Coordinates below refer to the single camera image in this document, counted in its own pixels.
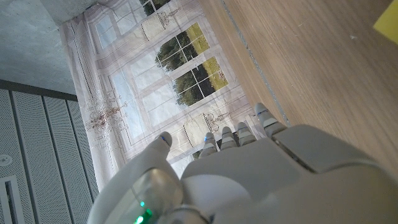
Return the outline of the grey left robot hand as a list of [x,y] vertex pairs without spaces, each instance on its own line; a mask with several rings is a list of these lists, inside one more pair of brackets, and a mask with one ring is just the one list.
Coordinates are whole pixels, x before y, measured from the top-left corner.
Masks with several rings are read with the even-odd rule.
[[280,123],[255,106],[265,138],[245,123],[207,133],[178,176],[159,134],[95,200],[89,223],[396,223],[397,179],[373,158],[318,128]]

